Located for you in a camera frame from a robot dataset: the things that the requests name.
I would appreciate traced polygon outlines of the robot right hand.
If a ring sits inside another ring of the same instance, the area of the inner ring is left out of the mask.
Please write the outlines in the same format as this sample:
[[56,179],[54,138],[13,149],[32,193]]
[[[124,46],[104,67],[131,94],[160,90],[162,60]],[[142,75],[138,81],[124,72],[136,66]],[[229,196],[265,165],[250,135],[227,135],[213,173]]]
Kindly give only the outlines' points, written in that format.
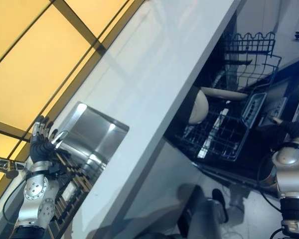
[[291,139],[299,137],[299,121],[289,122],[277,117],[269,117],[269,119],[289,134]]

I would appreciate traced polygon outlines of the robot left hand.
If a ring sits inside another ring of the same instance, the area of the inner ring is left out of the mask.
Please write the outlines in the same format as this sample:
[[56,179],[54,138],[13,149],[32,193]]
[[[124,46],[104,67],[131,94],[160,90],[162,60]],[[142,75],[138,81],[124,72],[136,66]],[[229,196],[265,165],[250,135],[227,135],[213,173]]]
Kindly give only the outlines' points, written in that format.
[[57,128],[50,133],[54,121],[49,117],[38,116],[34,122],[30,139],[30,157],[33,163],[52,161],[56,153],[63,152],[60,144],[67,136],[68,131],[59,131]]

